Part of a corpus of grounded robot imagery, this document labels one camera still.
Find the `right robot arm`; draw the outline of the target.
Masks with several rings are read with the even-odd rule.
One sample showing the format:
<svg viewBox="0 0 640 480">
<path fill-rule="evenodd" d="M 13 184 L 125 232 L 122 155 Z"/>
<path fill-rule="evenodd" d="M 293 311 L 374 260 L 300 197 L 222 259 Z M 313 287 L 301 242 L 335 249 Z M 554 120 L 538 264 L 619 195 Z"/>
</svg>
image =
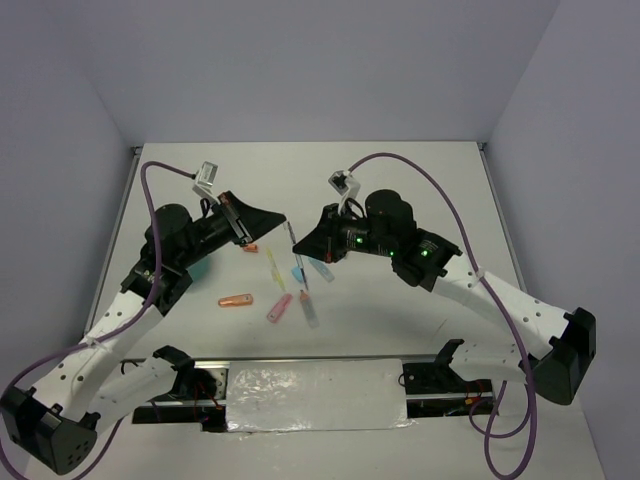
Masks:
<svg viewBox="0 0 640 480">
<path fill-rule="evenodd" d="M 518 333 L 509 350 L 486 349 L 468 340 L 448 341 L 434 371 L 436 383 L 457 391 L 467 381 L 495 379 L 531 384 L 558 404 L 573 402 L 596 354 L 596 318 L 546 304 L 472 266 L 468 255 L 445 238 L 421 229 L 412 206 L 392 190 L 365 200 L 364 214 L 325 206 L 317 226 L 294 253 L 337 263 L 350 252 L 388 257 L 393 272 L 411 287 L 454 301 L 507 333 Z"/>
</svg>

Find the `yellow clear pen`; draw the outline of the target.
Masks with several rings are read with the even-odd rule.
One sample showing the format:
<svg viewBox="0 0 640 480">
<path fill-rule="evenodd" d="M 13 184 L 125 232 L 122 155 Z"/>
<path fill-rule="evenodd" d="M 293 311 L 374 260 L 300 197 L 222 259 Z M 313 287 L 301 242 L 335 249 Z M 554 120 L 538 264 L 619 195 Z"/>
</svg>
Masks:
<svg viewBox="0 0 640 480">
<path fill-rule="evenodd" d="M 271 251 L 270 248 L 266 248 L 266 254 L 267 254 L 267 258 L 269 260 L 270 263 L 270 272 L 272 275 L 272 278 L 274 280 L 274 282 L 279 286 L 279 288 L 281 289 L 282 292 L 286 293 L 287 289 L 284 283 L 284 280 L 281 276 L 281 273 L 279 271 L 279 268 L 277 266 L 275 257 L 273 255 L 273 252 Z"/>
</svg>

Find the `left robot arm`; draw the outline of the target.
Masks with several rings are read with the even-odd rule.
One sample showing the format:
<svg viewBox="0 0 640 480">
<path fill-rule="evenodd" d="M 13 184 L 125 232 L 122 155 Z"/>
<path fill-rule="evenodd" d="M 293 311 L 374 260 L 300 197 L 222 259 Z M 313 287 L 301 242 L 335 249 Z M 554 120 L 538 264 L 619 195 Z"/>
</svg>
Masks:
<svg viewBox="0 0 640 480">
<path fill-rule="evenodd" d="M 286 220 L 230 191 L 201 205 L 199 219 L 180 204 L 154 211 L 139 260 L 100 320 L 77 345 L 43 360 L 53 365 L 48 374 L 28 388 L 12 382 L 2 394 L 10 439 L 55 474 L 78 468 L 99 435 L 141 404 L 193 392 L 195 362 L 171 346 L 156 349 L 124 375 L 112 373 L 189 289 L 192 265 L 229 243 L 244 247 Z"/>
</svg>

